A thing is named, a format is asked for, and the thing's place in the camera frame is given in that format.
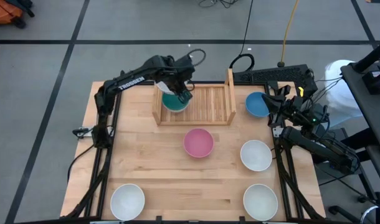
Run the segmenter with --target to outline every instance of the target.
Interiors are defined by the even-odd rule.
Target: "blue bowl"
[[[262,99],[264,93],[254,92],[247,96],[245,99],[245,108],[248,113],[258,118],[263,118],[269,115],[269,110]]]

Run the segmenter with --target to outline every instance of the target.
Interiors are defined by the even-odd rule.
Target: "wooden table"
[[[279,87],[292,86],[288,97],[296,94],[293,83],[278,84]],[[101,85],[102,82],[92,85],[84,126],[95,124],[93,95]],[[264,92],[264,88],[235,86],[237,114],[230,126],[201,126],[210,131],[215,140],[213,152],[203,159],[194,159],[183,149],[184,135],[195,126],[156,125],[151,114],[153,86],[138,85],[124,91],[102,218],[116,219],[110,211],[112,193],[122,184],[132,183],[140,186],[146,197],[145,208],[137,220],[155,220],[158,215],[162,215],[163,220],[237,221],[239,216],[254,220],[244,209],[243,194],[252,184],[265,184],[278,198],[278,211],[272,220],[284,221],[275,160],[267,170],[253,172],[240,159],[240,149],[248,140],[261,140],[273,147],[268,118],[254,118],[245,110],[245,98],[254,91]],[[75,156],[91,145],[91,139],[80,140]],[[95,151],[88,152],[73,166],[61,215],[68,214],[87,191]],[[316,211],[325,217],[310,153],[294,147],[292,155],[299,189]],[[292,214],[296,217],[293,194],[289,188],[288,192]],[[91,215],[95,214],[97,201],[93,200]]]

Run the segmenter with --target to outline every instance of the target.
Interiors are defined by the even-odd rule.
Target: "teal bowl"
[[[178,96],[163,93],[163,105],[171,112],[179,113],[188,107],[189,101],[187,101],[187,103],[182,103],[179,101]]]

